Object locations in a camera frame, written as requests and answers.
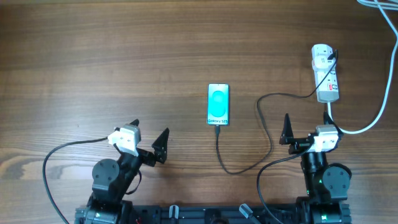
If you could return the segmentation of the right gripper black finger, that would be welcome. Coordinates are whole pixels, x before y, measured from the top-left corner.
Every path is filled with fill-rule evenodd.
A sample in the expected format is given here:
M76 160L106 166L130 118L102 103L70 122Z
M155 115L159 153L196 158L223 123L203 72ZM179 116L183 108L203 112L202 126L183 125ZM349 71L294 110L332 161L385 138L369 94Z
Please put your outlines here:
M330 115L328 114L327 111L325 111L323 113L323 122L324 122L324 124L333 125L336 128L339 136L343 136L344 135L342 130L335 124L335 122L332 120L332 118L330 117Z
M284 118L283 130L279 139L279 144L280 145L292 144L293 141L294 141L294 134L292 131L292 125L290 122L289 114L286 113Z

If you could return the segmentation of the blue Galaxy smartphone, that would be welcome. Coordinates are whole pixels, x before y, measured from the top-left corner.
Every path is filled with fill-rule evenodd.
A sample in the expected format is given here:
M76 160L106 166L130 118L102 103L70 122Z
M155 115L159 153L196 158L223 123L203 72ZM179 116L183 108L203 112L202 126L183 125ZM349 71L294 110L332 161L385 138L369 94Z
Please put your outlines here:
M207 123L209 125L229 125L229 85L210 83L208 85Z

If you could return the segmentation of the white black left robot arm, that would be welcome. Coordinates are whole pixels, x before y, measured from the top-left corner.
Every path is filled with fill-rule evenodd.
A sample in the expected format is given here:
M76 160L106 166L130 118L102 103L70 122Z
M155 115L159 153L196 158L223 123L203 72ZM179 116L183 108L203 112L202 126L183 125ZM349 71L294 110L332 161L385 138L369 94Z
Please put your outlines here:
M103 159L92 171L92 194L85 208L77 210L75 223L142 223L140 214L131 201L124 200L136 189L128 190L135 177L142 177L143 165L154 167L167 160L167 143L170 130L164 129L152 143L154 152L138 148L141 141L139 120L116 128L108 143L120 153L117 160Z

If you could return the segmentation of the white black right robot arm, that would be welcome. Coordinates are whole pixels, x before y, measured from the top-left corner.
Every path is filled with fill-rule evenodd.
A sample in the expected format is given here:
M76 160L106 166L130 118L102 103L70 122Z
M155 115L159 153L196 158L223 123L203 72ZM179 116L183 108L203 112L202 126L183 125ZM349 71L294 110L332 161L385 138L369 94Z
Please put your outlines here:
M296 138L289 115L285 115L279 144L289 145L289 154L301 157L300 166L307 189L306 197L296 199L298 223L351 223L348 204L348 189L351 170L339 163L328 163L326 154L335 150L343 137L342 130L328 113L323 115L323 124L304 138Z

